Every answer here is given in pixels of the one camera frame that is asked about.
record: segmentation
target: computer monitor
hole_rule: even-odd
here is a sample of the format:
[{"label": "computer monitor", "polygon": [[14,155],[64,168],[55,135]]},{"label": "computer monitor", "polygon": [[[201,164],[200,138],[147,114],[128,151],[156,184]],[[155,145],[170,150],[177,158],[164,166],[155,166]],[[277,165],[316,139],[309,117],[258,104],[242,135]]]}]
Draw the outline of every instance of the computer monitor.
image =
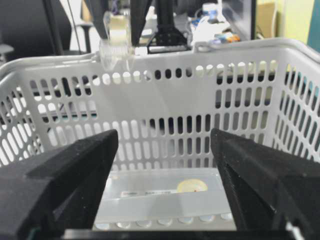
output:
[{"label": "computer monitor", "polygon": [[256,38],[257,0],[222,0],[222,14],[242,41]]}]

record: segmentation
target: round yellow sticker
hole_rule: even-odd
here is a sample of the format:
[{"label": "round yellow sticker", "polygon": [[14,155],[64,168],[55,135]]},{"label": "round yellow sticker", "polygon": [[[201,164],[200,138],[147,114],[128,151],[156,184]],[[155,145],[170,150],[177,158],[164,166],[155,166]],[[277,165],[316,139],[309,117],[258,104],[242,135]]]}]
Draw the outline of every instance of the round yellow sticker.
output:
[{"label": "round yellow sticker", "polygon": [[176,190],[178,193],[200,192],[207,191],[208,186],[199,179],[187,179],[180,182]]}]

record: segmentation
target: black bracket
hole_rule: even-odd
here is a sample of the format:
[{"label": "black bracket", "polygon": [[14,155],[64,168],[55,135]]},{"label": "black bracket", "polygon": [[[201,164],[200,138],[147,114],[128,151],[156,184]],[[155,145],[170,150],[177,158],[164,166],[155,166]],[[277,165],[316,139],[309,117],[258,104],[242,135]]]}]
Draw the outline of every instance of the black bracket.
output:
[{"label": "black bracket", "polygon": [[172,0],[156,0],[155,9],[157,15],[158,31],[153,34],[147,43],[148,53],[157,53],[152,47],[163,47],[159,52],[174,52],[187,50],[187,39],[175,27],[174,22],[174,6]]}]

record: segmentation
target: yellow wall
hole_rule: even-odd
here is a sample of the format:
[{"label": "yellow wall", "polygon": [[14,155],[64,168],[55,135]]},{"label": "yellow wall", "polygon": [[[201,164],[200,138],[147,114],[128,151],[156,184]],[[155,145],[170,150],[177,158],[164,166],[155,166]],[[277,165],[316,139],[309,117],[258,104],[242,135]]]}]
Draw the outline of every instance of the yellow wall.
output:
[{"label": "yellow wall", "polygon": [[284,36],[308,41],[314,0],[286,0]]},{"label": "yellow wall", "polygon": [[257,4],[276,3],[277,37],[308,41],[310,22],[315,0],[258,0]]}]

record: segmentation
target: basket handle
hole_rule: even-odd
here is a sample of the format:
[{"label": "basket handle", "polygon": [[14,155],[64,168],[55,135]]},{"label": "basket handle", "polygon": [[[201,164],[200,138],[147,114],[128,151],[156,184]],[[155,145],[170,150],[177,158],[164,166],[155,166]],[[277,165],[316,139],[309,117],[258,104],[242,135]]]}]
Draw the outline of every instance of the basket handle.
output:
[{"label": "basket handle", "polygon": [[99,57],[97,53],[88,53],[83,55],[67,55],[67,56],[41,56],[41,57],[25,57],[13,61],[9,61],[0,66],[0,80],[16,68],[26,68],[32,66],[46,65],[46,64],[61,64],[68,61],[85,61],[94,60]]},{"label": "basket handle", "polygon": [[211,44],[206,41],[198,41],[194,44],[194,53],[207,53],[214,52],[218,50],[230,50],[230,49],[252,49],[252,48],[265,48],[265,47],[277,47],[286,46],[299,50],[300,52],[307,55],[309,58],[317,63],[320,63],[320,54],[312,49],[311,47],[305,45],[303,42],[290,39],[286,37],[275,37],[267,39],[258,39],[250,41],[240,41],[228,44]]}]

